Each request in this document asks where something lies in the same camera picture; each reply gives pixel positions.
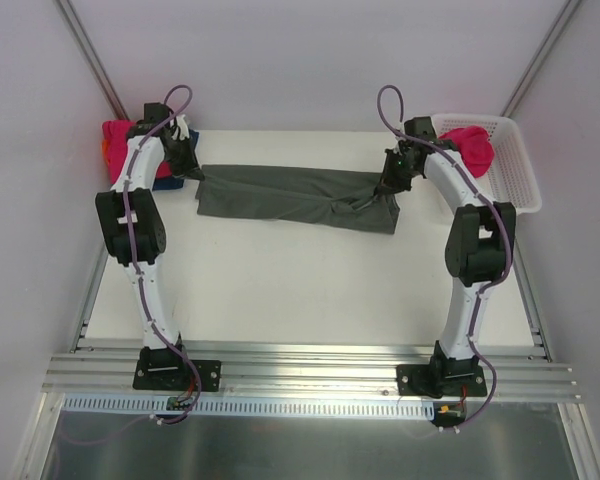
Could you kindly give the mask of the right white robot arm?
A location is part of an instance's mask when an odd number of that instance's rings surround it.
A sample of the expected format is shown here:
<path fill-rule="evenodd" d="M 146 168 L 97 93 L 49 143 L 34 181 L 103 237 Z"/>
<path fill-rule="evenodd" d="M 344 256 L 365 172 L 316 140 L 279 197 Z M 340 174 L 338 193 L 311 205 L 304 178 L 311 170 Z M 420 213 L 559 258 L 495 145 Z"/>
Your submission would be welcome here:
<path fill-rule="evenodd" d="M 477 343 L 491 292 L 512 267 L 516 209 L 478 186 L 458 147 L 438 137 L 431 118 L 414 117 L 395 134 L 397 144 L 386 152 L 376 196 L 408 191 L 421 176 L 436 187 L 453 213 L 444 251 L 453 279 L 446 324 L 428 363 L 399 367 L 399 384 L 414 395 L 436 399 L 484 397 L 486 362 Z"/>

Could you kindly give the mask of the aluminium mounting rail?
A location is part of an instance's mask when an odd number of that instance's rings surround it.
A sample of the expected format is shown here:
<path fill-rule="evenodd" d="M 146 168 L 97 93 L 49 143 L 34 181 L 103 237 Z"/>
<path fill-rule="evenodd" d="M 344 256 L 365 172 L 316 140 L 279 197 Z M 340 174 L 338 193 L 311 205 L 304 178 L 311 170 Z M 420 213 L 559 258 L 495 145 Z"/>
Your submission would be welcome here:
<path fill-rule="evenodd" d="M 128 393 L 139 342 L 82 339 L 75 351 L 51 357 L 45 392 Z M 219 391 L 227 396 L 381 399 L 397 397 L 396 368 L 428 361 L 430 346 L 355 346 L 189 341 L 191 358 L 221 363 Z M 581 403 L 574 369 L 544 349 L 483 347 L 495 367 L 498 402 Z"/>

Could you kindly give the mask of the crumpled pink t-shirt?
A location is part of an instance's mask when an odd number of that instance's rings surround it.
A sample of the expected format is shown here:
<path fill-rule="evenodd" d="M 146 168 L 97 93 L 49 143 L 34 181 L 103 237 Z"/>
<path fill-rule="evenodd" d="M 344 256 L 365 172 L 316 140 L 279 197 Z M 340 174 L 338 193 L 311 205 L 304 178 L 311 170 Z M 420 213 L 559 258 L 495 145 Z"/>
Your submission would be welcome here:
<path fill-rule="evenodd" d="M 451 140 L 461 154 L 464 165 L 475 178 L 487 174 L 494 159 L 495 151 L 489 140 L 488 132 L 479 126 L 452 129 L 440 136 Z"/>

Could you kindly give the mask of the dark grey t-shirt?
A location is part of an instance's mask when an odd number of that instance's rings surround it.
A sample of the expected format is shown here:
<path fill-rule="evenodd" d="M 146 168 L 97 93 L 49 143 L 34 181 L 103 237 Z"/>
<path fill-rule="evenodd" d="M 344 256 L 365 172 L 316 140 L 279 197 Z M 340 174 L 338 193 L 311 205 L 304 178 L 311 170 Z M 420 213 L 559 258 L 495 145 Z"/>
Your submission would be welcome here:
<path fill-rule="evenodd" d="M 197 213 L 249 220 L 284 220 L 392 235 L 400 207 L 379 196 L 373 172 L 206 165 L 196 192 Z"/>

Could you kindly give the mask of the folded blue t-shirt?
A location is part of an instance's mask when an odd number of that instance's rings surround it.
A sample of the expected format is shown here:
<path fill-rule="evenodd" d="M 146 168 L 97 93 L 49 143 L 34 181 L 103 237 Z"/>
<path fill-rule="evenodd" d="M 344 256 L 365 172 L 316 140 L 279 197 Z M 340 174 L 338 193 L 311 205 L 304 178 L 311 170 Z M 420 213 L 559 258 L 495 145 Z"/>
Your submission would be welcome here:
<path fill-rule="evenodd" d="M 192 151 L 196 150 L 196 146 L 199 140 L 199 133 L 193 129 L 189 129 L 190 145 Z M 178 190 L 184 187 L 185 179 L 177 178 L 171 174 L 169 165 L 163 162 L 156 173 L 156 179 L 154 180 L 152 190 L 153 191 L 171 191 Z"/>

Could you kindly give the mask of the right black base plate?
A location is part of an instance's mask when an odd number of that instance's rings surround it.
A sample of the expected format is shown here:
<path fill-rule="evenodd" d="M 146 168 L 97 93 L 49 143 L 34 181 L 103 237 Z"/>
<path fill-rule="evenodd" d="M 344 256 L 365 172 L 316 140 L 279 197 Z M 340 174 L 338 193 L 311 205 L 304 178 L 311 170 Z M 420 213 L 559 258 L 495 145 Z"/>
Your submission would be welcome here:
<path fill-rule="evenodd" d="M 429 364 L 402 364 L 396 367 L 396 376 L 400 396 L 433 399 L 487 396 L 484 371 L 480 366 L 470 367 L 466 372 L 448 374 Z"/>

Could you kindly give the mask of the folded pink t-shirt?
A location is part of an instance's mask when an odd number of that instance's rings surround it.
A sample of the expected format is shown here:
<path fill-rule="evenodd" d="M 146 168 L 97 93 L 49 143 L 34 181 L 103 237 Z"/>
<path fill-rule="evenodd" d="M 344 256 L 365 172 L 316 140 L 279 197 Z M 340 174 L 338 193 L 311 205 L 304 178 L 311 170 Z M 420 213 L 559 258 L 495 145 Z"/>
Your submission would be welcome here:
<path fill-rule="evenodd" d="M 109 141 L 108 159 L 105 163 L 110 183 L 114 184 L 121 172 L 127 157 L 127 133 L 134 126 L 129 120 L 109 120 L 101 125 L 103 139 Z"/>

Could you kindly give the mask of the white plastic basket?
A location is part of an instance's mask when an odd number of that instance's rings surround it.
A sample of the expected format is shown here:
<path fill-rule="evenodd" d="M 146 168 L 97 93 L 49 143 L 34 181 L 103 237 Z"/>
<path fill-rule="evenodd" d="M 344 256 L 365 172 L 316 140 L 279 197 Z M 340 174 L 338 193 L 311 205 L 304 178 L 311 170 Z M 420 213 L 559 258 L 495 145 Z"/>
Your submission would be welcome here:
<path fill-rule="evenodd" d="M 542 198 L 531 161 L 517 124 L 506 117 L 444 113 L 434 114 L 432 123 L 441 135 L 456 128 L 478 126 L 489 134 L 495 157 L 478 184 L 498 202 L 510 202 L 518 215 L 538 212 Z"/>

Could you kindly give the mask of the folded orange t-shirt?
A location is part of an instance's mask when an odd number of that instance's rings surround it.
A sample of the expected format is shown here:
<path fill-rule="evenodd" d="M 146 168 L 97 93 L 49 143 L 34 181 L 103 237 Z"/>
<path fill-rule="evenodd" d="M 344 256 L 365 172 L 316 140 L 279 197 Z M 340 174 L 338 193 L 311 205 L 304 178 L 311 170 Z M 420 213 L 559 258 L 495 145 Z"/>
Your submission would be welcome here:
<path fill-rule="evenodd" d="M 103 156 L 105 163 L 109 163 L 108 149 L 109 149 L 109 141 L 106 139 L 103 139 L 101 142 L 101 151 L 102 151 L 102 156 Z"/>

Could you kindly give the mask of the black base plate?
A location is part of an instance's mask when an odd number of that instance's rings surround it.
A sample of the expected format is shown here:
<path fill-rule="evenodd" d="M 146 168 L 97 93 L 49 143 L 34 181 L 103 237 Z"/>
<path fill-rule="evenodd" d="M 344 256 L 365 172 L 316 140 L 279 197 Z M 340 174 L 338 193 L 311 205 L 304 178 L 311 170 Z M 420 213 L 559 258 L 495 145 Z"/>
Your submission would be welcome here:
<path fill-rule="evenodd" d="M 400 396 L 433 399 L 487 396 L 484 371 L 480 366 L 470 367 L 466 372 L 448 374 L 429 364 L 402 364 L 396 367 L 396 376 Z"/>
<path fill-rule="evenodd" d="M 222 364 L 218 360 L 194 360 L 202 392 L 218 392 L 221 380 Z M 190 387 L 198 390 L 195 374 L 187 363 L 180 361 L 157 369 L 143 371 L 137 365 L 132 388 L 140 391 L 186 392 Z"/>

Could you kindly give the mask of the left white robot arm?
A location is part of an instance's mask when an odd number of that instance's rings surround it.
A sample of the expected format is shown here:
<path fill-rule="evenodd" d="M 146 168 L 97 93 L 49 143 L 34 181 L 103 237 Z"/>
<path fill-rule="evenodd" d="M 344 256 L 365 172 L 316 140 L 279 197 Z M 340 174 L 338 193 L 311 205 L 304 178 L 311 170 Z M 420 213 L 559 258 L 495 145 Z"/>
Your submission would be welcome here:
<path fill-rule="evenodd" d="M 162 282 L 167 235 L 153 185 L 162 163 L 176 178 L 204 180 L 195 143 L 181 110 L 145 104 L 144 117 L 127 134 L 128 153 L 118 179 L 95 197 L 105 247 L 131 282 L 141 316 L 138 376 L 156 375 L 168 388 L 188 381 L 190 365 Z"/>

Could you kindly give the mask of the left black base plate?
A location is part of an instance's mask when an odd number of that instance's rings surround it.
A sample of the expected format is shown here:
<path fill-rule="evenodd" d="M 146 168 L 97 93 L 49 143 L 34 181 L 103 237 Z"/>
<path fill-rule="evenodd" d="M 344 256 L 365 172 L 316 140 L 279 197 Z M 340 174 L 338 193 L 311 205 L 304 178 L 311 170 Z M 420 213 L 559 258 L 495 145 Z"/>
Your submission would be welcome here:
<path fill-rule="evenodd" d="M 194 360 L 202 392 L 218 392 L 221 380 L 222 364 L 218 360 Z M 187 363 L 180 361 L 157 369 L 143 371 L 137 365 L 132 388 L 140 391 L 186 392 L 190 387 L 198 390 L 195 374 Z"/>

